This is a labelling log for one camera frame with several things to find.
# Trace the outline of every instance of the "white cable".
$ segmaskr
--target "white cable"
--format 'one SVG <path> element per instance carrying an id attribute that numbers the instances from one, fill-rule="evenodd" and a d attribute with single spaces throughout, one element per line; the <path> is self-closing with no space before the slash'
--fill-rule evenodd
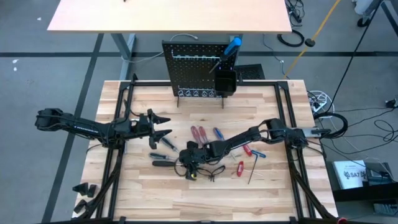
<path id="1" fill-rule="evenodd" d="M 317 103 L 320 103 L 319 101 L 321 101 L 321 103 L 323 103 L 323 102 L 326 102 L 326 103 L 327 103 L 328 100 L 329 100 L 329 102 L 331 102 L 331 98 L 330 98 L 326 93 L 324 93 L 323 91 L 320 91 L 320 90 L 312 90 L 312 91 L 310 91 L 310 93 L 313 93 L 313 94 L 315 95 L 315 97 L 316 97 L 316 102 L 317 102 Z M 314 99 L 313 99 L 311 96 L 308 97 L 308 99 L 309 99 L 309 102 L 310 102 L 311 106 L 313 106 L 313 104 L 314 104 L 314 102 L 315 102 Z M 333 112 L 335 112 L 335 105 L 332 104 L 331 106 L 332 106 L 332 108 L 333 108 Z M 333 125 L 333 127 L 334 127 L 334 129 L 335 129 L 336 131 L 338 131 L 338 129 L 336 128 L 336 126 L 335 126 L 335 124 L 334 124 L 334 122 L 333 122 L 333 120 L 331 119 L 332 116 L 324 116 L 324 117 L 321 117 L 321 118 L 329 118 L 329 119 L 330 119 L 330 122 L 331 122 L 331 125 Z M 344 139 L 351 147 L 353 147 L 355 150 L 357 150 L 358 152 L 361 151 L 361 150 L 358 149 L 356 146 L 354 146 L 354 144 L 352 144 L 348 139 L 346 139 L 344 136 L 342 136 L 342 137 L 343 137 L 343 139 Z M 374 159 L 374 160 L 376 160 L 376 161 L 384 168 L 384 170 L 390 175 L 390 178 L 391 178 L 393 181 L 397 182 L 397 181 L 392 177 L 392 174 L 390 173 L 390 171 L 388 171 L 387 167 L 384 166 L 384 164 L 380 161 L 379 158 L 370 157 L 370 156 L 367 155 L 365 152 L 360 152 L 360 153 L 363 153 L 363 154 L 366 156 L 365 159 L 362 159 L 362 160 L 364 160 L 364 161 L 367 160 L 367 159 Z"/>
<path id="2" fill-rule="evenodd" d="M 194 38 L 195 40 L 198 40 L 198 39 L 199 39 L 197 36 L 191 35 L 191 34 L 175 34 L 174 36 L 172 36 L 172 38 L 170 39 L 170 41 L 172 41 L 175 37 L 178 37 L 178 36 L 181 36 L 181 35 L 186 35 L 186 36 L 192 37 L 192 38 Z M 163 52 L 161 52 L 161 53 L 159 53 L 159 54 L 157 54 L 157 55 L 154 55 L 154 56 L 152 56 L 152 57 L 144 58 L 144 59 L 137 60 L 137 61 L 126 60 L 126 59 L 123 58 L 123 56 L 121 56 L 121 58 L 122 58 L 122 60 L 125 61 L 125 62 L 129 62 L 129 63 L 139 63 L 139 62 L 143 62 L 143 61 L 146 61 L 146 60 L 150 60 L 150 59 L 156 58 L 156 57 L 158 57 L 158 56 L 160 56 L 160 55 L 162 55 L 162 54 L 163 54 Z"/>

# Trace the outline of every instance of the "desk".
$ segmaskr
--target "desk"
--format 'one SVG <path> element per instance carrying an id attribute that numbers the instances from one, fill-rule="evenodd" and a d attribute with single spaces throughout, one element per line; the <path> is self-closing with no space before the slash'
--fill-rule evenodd
<path id="1" fill-rule="evenodd" d="M 113 119 L 120 83 L 104 83 L 96 121 L 106 123 Z M 304 82 L 291 80 L 288 84 L 297 126 L 313 127 L 315 123 Z M 285 117 L 288 117 L 283 91 L 281 95 Z M 264 119 L 279 117 L 275 90 L 270 86 L 239 86 L 232 97 L 224 100 L 224 109 L 221 108 L 221 100 L 215 98 L 181 98 L 177 107 L 177 98 L 173 96 L 171 86 L 135 86 L 131 108 L 135 113 L 145 113 L 152 108 L 157 115 L 171 118 L 171 121 L 155 128 L 172 129 L 167 136 L 180 150 L 185 148 L 187 141 L 193 140 L 190 132 L 192 125 L 203 126 L 212 141 L 216 140 L 212 131 L 215 126 L 220 128 L 225 138 L 230 138 Z M 95 144 L 98 142 L 90 142 L 90 146 Z M 296 216 L 296 209 L 284 144 L 254 142 L 250 146 L 266 154 L 267 158 L 259 158 L 255 172 L 261 175 L 253 174 L 248 185 L 250 173 L 244 172 L 237 177 L 236 168 L 242 160 L 245 169 L 250 170 L 254 158 L 248 157 L 241 148 L 233 151 L 235 156 L 241 155 L 237 162 L 230 157 L 220 162 L 226 170 L 216 177 L 215 182 L 201 175 L 196 182 L 192 182 L 177 176 L 173 169 L 152 166 L 148 153 L 178 156 L 171 149 L 159 143 L 158 149 L 153 151 L 148 145 L 148 138 L 128 141 L 114 219 L 125 216 L 127 220 L 288 221 L 289 217 Z M 310 146 L 320 150 L 318 145 Z M 107 150 L 102 147 L 88 152 L 82 183 L 101 185 L 106 155 Z M 326 209 L 337 216 L 323 156 L 305 149 L 303 158 L 310 188 Z M 105 198 L 104 216 L 108 214 L 110 191 Z M 78 195 L 76 203 L 81 199 L 90 200 Z M 308 215 L 303 192 L 301 199 L 303 212 Z"/>
<path id="2" fill-rule="evenodd" d="M 61 0 L 48 30 L 108 32 L 126 60 L 135 35 L 126 44 L 122 32 L 290 33 L 284 0 Z M 130 63 L 123 62 L 125 80 Z"/>

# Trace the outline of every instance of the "pegboard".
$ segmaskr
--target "pegboard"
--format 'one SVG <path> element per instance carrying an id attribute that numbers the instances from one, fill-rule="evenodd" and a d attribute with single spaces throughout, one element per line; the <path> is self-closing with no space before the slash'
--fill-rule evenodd
<path id="1" fill-rule="evenodd" d="M 169 42 L 163 41 L 164 57 L 174 96 L 219 97 L 214 91 L 214 72 L 209 71 L 227 48 L 228 42 Z M 222 70 L 233 70 L 236 54 L 221 62 Z"/>

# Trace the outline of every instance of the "black metal frame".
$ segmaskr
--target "black metal frame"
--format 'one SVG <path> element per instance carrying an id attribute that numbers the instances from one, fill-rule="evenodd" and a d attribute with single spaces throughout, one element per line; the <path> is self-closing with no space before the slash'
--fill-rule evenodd
<path id="1" fill-rule="evenodd" d="M 118 95 L 118 100 L 116 103 L 116 109 L 115 109 L 115 114 L 114 118 L 118 118 L 119 115 L 121 114 L 121 106 L 123 104 L 123 94 L 124 91 L 128 90 L 128 95 L 127 95 L 127 108 L 131 107 L 131 101 L 132 101 L 132 94 L 133 94 L 133 89 L 135 86 L 171 86 L 171 83 L 169 81 L 166 82 L 137 82 L 137 77 L 134 75 L 133 79 L 131 82 L 121 82 L 119 86 L 119 95 Z M 295 121 L 295 116 L 294 116 L 294 111 L 293 111 L 293 105 L 292 101 L 290 98 L 290 91 L 289 91 L 289 85 L 287 81 L 279 81 L 279 82 L 269 82 L 269 81 L 246 81 L 246 82 L 239 82 L 239 86 L 273 86 L 275 90 L 275 97 L 277 100 L 277 106 L 278 106 L 278 111 L 279 111 L 279 117 L 280 119 L 284 122 L 286 125 L 286 118 L 284 114 L 284 108 L 283 108 L 283 102 L 282 102 L 282 97 L 280 94 L 281 89 L 284 91 L 285 94 L 285 100 L 287 104 L 287 110 L 289 112 L 289 119 L 290 123 L 292 125 L 292 128 L 297 127 L 296 121 Z M 124 117 L 128 118 L 129 116 L 129 110 L 125 110 L 124 112 Z M 98 193 L 97 197 L 92 200 L 92 202 L 96 203 L 95 206 L 91 207 L 88 213 L 87 211 L 85 212 L 84 216 L 80 216 L 77 219 L 72 219 L 70 221 L 66 222 L 59 222 L 59 223 L 116 223 L 113 221 L 114 218 L 114 209 L 116 205 L 116 195 L 118 193 L 118 183 L 119 183 L 119 176 L 120 176 L 120 170 L 121 170 L 121 163 L 123 161 L 123 150 L 125 147 L 125 142 L 123 142 L 123 147 L 120 149 L 109 149 L 108 154 L 106 156 L 106 161 L 105 161 L 105 168 L 104 168 L 104 173 L 103 173 L 103 181 L 102 181 L 102 188 L 100 192 Z M 294 201 L 297 209 L 297 218 L 300 220 L 303 218 L 303 208 L 301 204 L 301 199 L 300 199 L 300 194 L 299 194 L 299 186 L 297 184 L 297 179 L 292 175 L 294 172 L 297 171 L 295 164 L 293 162 L 293 155 L 292 155 L 292 150 L 289 149 L 285 143 L 285 148 L 286 148 L 286 156 L 288 160 L 288 165 L 289 165 L 289 171 L 290 171 L 290 179 L 292 182 L 292 191 L 294 195 Z M 109 172 L 111 170 L 111 161 L 112 161 L 112 156 L 113 156 L 113 151 L 118 150 L 118 156 L 116 159 L 116 164 L 114 166 L 114 169 L 112 173 L 109 175 Z M 305 170 L 305 163 L 304 159 L 302 156 L 302 151 L 298 150 L 298 164 L 300 167 L 300 173 L 302 176 L 302 182 L 308 186 L 308 177 L 307 177 L 307 171 Z M 109 203 L 109 210 L 108 210 L 108 216 L 106 218 L 102 218 L 103 214 L 103 203 L 104 203 L 104 197 L 109 189 L 109 187 L 113 184 L 113 189 L 111 192 L 111 200 Z M 307 204 L 308 204 L 308 211 L 310 214 L 310 218 L 315 218 L 315 211 L 312 203 L 310 202 L 310 198 L 308 195 L 306 195 L 307 199 Z M 97 209 L 96 212 L 96 218 L 95 219 L 90 219 L 92 216 L 94 210 Z M 130 222 L 125 222 L 123 219 L 122 223 L 134 223 L 134 224 L 148 224 L 148 223 L 155 223 L 155 224 L 171 224 L 173 222 L 135 222 L 135 221 L 130 221 Z M 278 223 L 278 224 L 287 224 L 287 223 L 296 223 L 295 217 L 290 217 L 290 221 L 287 222 L 264 222 L 264 223 Z M 201 222 L 178 222 L 179 224 L 184 223 L 201 223 Z M 219 224 L 238 224 L 238 223 L 255 223 L 255 222 L 217 222 Z"/>

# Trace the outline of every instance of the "gray floor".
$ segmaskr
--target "gray floor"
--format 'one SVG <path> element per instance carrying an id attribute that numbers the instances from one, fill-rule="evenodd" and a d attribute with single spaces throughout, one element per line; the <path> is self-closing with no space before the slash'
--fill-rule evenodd
<path id="1" fill-rule="evenodd" d="M 0 0 L 0 53 L 4 52 L 92 52 L 96 34 L 50 33 L 46 28 L 59 1 Z M 306 15 L 299 31 L 311 37 L 327 14 L 334 0 L 305 1 Z M 364 28 L 356 26 L 359 16 L 349 0 L 342 0 L 321 31 L 313 52 L 352 52 Z M 161 40 L 169 40 L 174 34 L 137 34 L 135 52 L 160 52 Z M 228 41 L 226 34 L 198 34 L 201 41 Z M 179 37 L 179 40 L 191 40 Z M 262 45 L 261 34 L 245 34 L 241 51 L 268 51 Z M 276 35 L 267 34 L 266 44 L 275 51 L 299 52 L 303 47 L 290 48 L 278 42 Z M 359 51 L 398 51 L 398 36 L 386 15 L 379 10 L 371 24 Z M 104 36 L 101 52 L 115 52 L 117 48 L 109 34 Z M 294 57 L 279 57 L 285 70 Z M 88 69 L 89 57 L 0 57 L 0 223 L 41 222 L 57 171 L 67 133 L 41 132 L 35 129 L 38 110 L 61 108 L 74 112 L 83 80 Z M 289 74 L 290 78 L 304 79 L 308 90 L 322 90 L 332 95 L 349 62 L 349 57 L 302 57 Z M 273 57 L 240 57 L 239 64 L 261 63 L 267 79 L 280 79 L 280 65 Z M 119 78 L 121 59 L 100 57 L 85 99 L 82 117 L 94 119 L 104 80 Z M 159 57 L 133 67 L 142 80 L 168 79 L 164 58 Z M 337 110 L 383 106 L 397 93 L 397 57 L 356 57 L 336 98 Z M 367 110 L 344 113 L 350 123 L 378 114 Z M 393 111 L 378 119 L 384 119 L 398 127 L 398 114 Z M 374 119 L 350 128 L 348 134 L 386 133 L 376 129 Z M 360 149 L 383 143 L 381 139 L 351 138 Z M 354 151 L 343 139 L 336 145 L 344 151 Z M 55 207 L 52 221 L 67 220 L 72 214 L 75 193 L 72 186 L 80 181 L 88 141 L 75 138 L 67 171 Z M 327 151 L 328 161 L 345 160 Z M 398 177 L 395 143 L 368 152 L 388 162 L 393 175 Z M 352 159 L 364 158 L 353 155 Z M 366 203 L 338 203 L 341 216 L 347 218 L 369 215 L 355 220 L 366 222 L 398 223 L 396 218 L 372 215 L 372 207 Z"/>

